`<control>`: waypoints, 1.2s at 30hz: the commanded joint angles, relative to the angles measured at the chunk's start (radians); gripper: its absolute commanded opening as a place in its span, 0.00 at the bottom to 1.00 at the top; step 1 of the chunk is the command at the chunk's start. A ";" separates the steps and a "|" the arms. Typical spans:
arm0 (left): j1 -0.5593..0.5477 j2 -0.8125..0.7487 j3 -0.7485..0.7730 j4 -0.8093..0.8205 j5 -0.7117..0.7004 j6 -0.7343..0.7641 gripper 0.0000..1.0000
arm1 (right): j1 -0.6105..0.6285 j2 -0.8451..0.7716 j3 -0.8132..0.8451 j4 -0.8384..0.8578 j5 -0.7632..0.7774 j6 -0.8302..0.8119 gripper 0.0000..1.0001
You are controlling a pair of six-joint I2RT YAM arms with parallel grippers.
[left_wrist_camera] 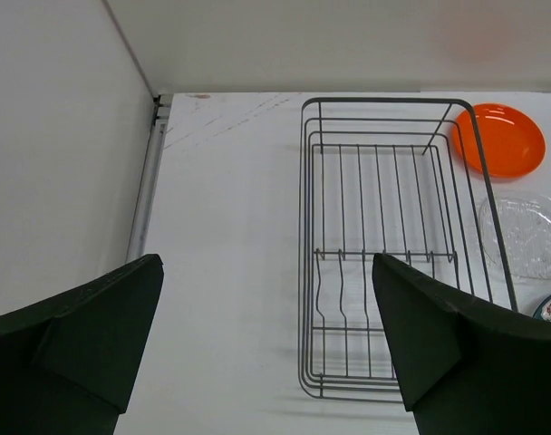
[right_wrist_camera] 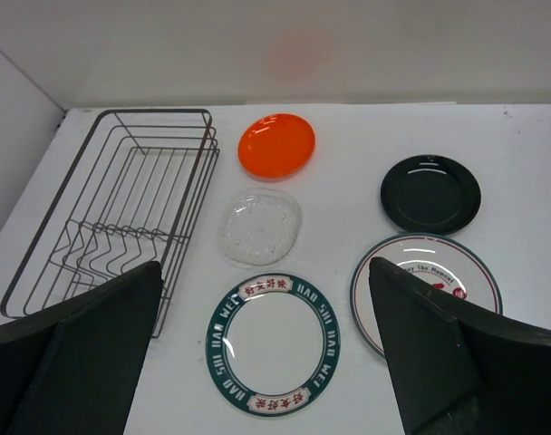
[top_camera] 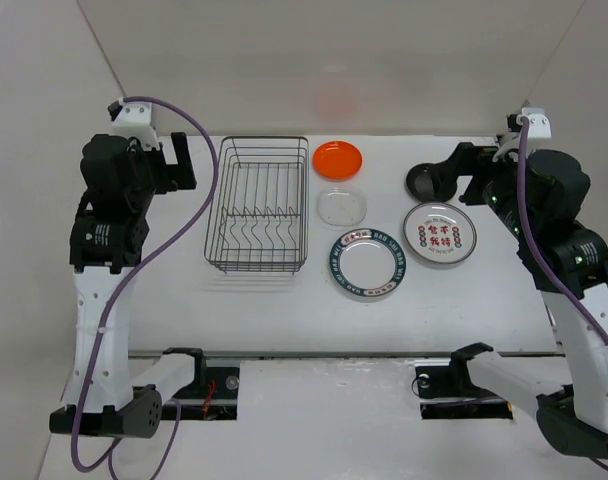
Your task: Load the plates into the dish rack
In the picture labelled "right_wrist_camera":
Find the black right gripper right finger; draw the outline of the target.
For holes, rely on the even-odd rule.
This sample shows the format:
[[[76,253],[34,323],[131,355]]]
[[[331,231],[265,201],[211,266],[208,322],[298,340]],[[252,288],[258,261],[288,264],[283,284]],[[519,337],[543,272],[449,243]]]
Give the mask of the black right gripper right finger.
[[[551,434],[551,330],[458,299],[382,257],[372,307],[407,434]]]

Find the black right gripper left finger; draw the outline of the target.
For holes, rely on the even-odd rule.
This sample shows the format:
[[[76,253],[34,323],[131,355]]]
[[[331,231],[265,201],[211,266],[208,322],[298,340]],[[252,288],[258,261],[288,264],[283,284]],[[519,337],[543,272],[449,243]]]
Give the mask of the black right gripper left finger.
[[[161,294],[150,261],[0,325],[0,434],[122,434]]]

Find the white plate red characters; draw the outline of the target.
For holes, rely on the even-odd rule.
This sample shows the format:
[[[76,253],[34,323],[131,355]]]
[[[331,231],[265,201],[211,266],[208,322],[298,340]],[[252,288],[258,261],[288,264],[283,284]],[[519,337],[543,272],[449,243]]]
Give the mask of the white plate red characters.
[[[369,289],[369,265],[380,256],[433,287],[496,314],[503,313],[498,284],[486,264],[462,244],[443,236],[407,233],[373,246],[360,260],[350,284],[353,320],[363,340],[384,356]]]

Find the dark green plate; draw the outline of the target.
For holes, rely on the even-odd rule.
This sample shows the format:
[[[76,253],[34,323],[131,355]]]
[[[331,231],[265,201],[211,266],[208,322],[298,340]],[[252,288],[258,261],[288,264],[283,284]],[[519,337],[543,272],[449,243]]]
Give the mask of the dark green plate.
[[[382,180],[380,198],[388,219],[402,230],[450,235],[478,214],[481,190],[456,160],[424,154],[395,164]]]

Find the white plate green lettered rim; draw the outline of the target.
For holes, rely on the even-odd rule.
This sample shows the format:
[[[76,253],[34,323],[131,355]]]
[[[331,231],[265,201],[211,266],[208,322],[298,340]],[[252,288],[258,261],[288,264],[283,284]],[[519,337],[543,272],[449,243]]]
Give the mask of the white plate green lettered rim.
[[[340,327],[326,296],[285,273],[233,287],[206,332],[212,382],[232,406],[261,418],[311,405],[334,377],[340,353]]]

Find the clear glass plate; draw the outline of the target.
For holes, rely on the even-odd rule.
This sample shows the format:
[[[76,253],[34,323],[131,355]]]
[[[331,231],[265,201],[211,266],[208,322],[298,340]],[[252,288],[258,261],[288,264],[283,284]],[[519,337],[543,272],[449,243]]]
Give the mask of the clear glass plate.
[[[250,188],[227,204],[217,230],[217,245],[228,260],[243,266],[268,266],[295,244],[302,211],[289,194]]]

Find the orange plastic plate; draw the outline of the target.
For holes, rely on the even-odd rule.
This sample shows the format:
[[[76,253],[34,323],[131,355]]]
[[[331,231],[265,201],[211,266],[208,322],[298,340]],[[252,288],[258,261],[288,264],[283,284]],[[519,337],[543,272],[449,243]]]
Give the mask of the orange plastic plate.
[[[260,179],[283,179],[312,158],[316,136],[312,125],[292,113],[267,115],[242,134],[237,156],[243,169]]]

